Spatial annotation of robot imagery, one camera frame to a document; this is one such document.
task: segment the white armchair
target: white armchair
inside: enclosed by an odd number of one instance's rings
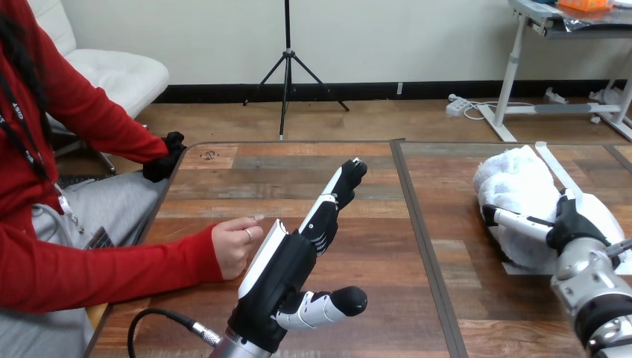
[[[94,87],[104,89],[107,97],[136,118],[165,88],[167,68],[160,62],[136,54],[95,49],[77,49],[75,35],[61,0],[28,0],[39,26],[53,39],[59,52]],[[72,134],[50,116],[54,133]],[[55,157],[83,148],[79,140],[55,152]],[[103,153],[101,160],[113,173],[114,165]]]

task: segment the wooden floor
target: wooden floor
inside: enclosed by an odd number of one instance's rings
[[[538,98],[523,98],[530,103]],[[285,124],[286,140],[407,140],[429,142],[496,142],[485,121],[445,113],[447,101],[350,101],[350,112],[335,102],[291,103]],[[152,104],[137,118],[152,133],[180,131],[186,144],[199,142],[279,139],[279,103]],[[590,115],[510,116],[507,127],[520,142],[618,143],[625,140],[605,123],[594,125]],[[113,158],[118,172],[140,169]],[[62,174],[105,173],[94,155],[69,155],[58,160]]]

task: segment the metal robotic arm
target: metal robotic arm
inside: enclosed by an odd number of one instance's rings
[[[194,326],[193,332],[215,348],[210,358],[268,358],[288,330],[313,329],[364,311],[367,296],[357,287],[318,293],[301,288],[332,243],[338,213],[353,200],[366,172],[360,159],[347,161],[293,233],[275,221],[239,287],[224,336]]]
[[[482,214],[488,227],[510,227],[557,251],[551,287],[587,357],[632,357],[632,289],[615,274],[632,240],[624,240],[603,203],[594,195],[576,197],[565,189],[555,223],[489,204]]]

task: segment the wooden table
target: wooden table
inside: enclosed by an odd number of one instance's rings
[[[579,357],[547,277],[507,275],[490,245],[472,186],[480,162],[507,144],[414,142],[205,144],[185,154],[145,244],[208,224],[266,215],[297,227],[347,159],[369,166],[338,235],[304,286],[356,285],[366,312],[292,332],[275,357]],[[578,185],[632,230],[632,147],[550,145]],[[109,307],[91,357],[127,357],[127,328],[148,307],[176,310],[223,332],[240,280]],[[162,317],[144,318],[138,357],[207,357],[211,348]]]

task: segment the white tape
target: white tape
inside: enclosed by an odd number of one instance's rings
[[[562,182],[565,188],[571,189],[575,195],[579,195],[582,193],[579,186],[575,183],[575,181],[571,178],[569,173],[562,167],[560,162],[555,159],[555,156],[549,148],[546,146],[546,142],[537,142],[535,143],[535,149],[542,156],[542,159],[546,162],[546,165],[549,166],[553,174]]]

